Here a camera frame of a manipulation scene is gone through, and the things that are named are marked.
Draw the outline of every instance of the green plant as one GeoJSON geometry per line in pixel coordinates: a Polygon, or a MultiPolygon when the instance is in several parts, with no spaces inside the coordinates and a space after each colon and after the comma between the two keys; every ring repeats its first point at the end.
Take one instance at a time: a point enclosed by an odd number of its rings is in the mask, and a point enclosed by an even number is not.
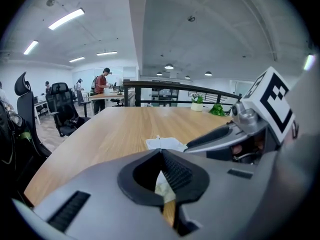
{"type": "Polygon", "coordinates": [[[213,107],[210,109],[209,113],[215,116],[221,116],[221,117],[226,116],[223,107],[219,103],[214,104],[213,107]]]}
{"type": "Polygon", "coordinates": [[[197,104],[202,104],[204,102],[204,98],[202,94],[192,94],[192,102],[197,104]]]}

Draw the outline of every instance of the backpack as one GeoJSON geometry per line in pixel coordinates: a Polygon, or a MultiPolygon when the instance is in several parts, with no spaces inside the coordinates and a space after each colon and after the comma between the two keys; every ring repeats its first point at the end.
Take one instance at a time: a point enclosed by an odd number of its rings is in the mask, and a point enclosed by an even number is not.
{"type": "Polygon", "coordinates": [[[96,88],[97,78],[98,78],[98,75],[92,81],[91,90],[90,90],[90,96],[95,95],[95,88],[96,88]]]}

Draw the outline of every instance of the desk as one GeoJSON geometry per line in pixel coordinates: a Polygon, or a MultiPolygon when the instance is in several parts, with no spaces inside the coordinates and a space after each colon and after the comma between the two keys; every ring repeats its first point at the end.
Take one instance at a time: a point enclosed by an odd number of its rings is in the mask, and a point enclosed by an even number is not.
{"type": "Polygon", "coordinates": [[[49,156],[24,193],[36,206],[86,168],[148,150],[146,139],[159,135],[186,144],[230,120],[189,107],[106,107],[49,156]]]}
{"type": "MultiPolygon", "coordinates": [[[[134,95],[135,90],[129,90],[129,100],[132,98],[132,96],[134,95]]],[[[89,101],[91,101],[90,103],[90,107],[91,107],[91,115],[95,115],[94,113],[94,105],[93,105],[93,101],[94,100],[105,100],[105,99],[109,99],[109,98],[115,98],[115,99],[124,99],[125,98],[125,94],[124,92],[122,92],[122,94],[118,94],[117,92],[110,92],[110,93],[101,93],[101,94],[96,94],[93,96],[89,96],[88,99],[89,101]]]]}
{"type": "Polygon", "coordinates": [[[38,121],[38,124],[39,124],[39,125],[41,125],[41,123],[40,123],[40,119],[39,119],[39,115],[38,115],[38,112],[37,112],[36,107],[42,106],[42,105],[44,105],[44,104],[46,104],[48,113],[49,113],[49,115],[50,115],[48,103],[47,103],[46,101],[41,101],[41,102],[38,102],[38,103],[34,104],[34,114],[35,114],[35,116],[36,116],[36,120],[38,121]]]}

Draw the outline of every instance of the railing post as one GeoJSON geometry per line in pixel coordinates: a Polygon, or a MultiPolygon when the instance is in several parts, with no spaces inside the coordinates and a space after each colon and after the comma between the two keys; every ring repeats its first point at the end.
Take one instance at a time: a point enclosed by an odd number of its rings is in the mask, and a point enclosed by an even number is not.
{"type": "Polygon", "coordinates": [[[220,103],[221,94],[218,94],[218,97],[216,98],[216,103],[220,103]]]}
{"type": "Polygon", "coordinates": [[[135,88],[135,106],[141,107],[141,88],[140,87],[135,88]]]}
{"type": "Polygon", "coordinates": [[[128,91],[128,87],[124,86],[124,106],[128,107],[129,106],[129,91],[128,91]]]}

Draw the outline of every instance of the chair backrest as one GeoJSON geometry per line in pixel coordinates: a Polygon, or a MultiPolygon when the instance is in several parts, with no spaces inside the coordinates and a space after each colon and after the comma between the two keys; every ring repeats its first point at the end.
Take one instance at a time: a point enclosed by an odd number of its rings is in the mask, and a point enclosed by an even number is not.
{"type": "Polygon", "coordinates": [[[79,117],[73,102],[73,92],[65,82],[52,84],[51,93],[45,96],[51,112],[59,112],[58,124],[63,126],[66,121],[79,117]]]}
{"type": "Polygon", "coordinates": [[[16,102],[17,112],[24,119],[27,127],[29,128],[37,152],[41,156],[48,157],[51,152],[42,145],[37,135],[34,94],[31,91],[29,82],[25,80],[26,73],[27,72],[24,72],[16,80],[14,85],[14,92],[19,96],[16,102]]]}

